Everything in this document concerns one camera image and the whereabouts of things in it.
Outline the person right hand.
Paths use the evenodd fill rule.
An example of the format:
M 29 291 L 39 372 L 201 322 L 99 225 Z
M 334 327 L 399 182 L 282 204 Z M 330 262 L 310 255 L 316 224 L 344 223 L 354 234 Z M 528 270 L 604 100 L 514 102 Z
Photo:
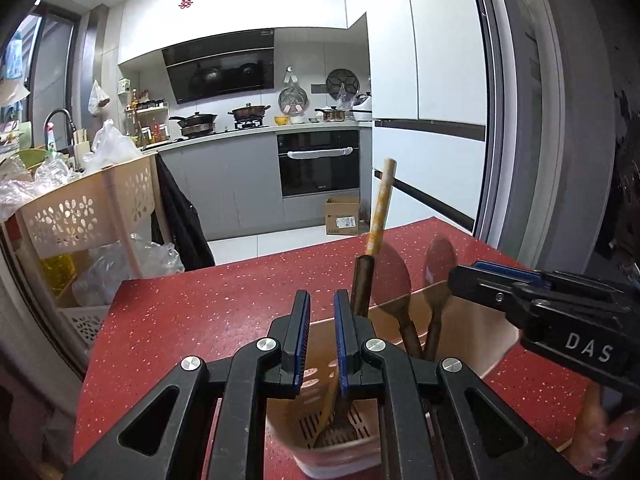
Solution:
M 582 474 L 598 478 L 608 461 L 608 441 L 634 441 L 639 434 L 639 409 L 634 408 L 612 422 L 601 406 L 601 387 L 590 382 L 582 398 L 575 431 L 565 458 Z

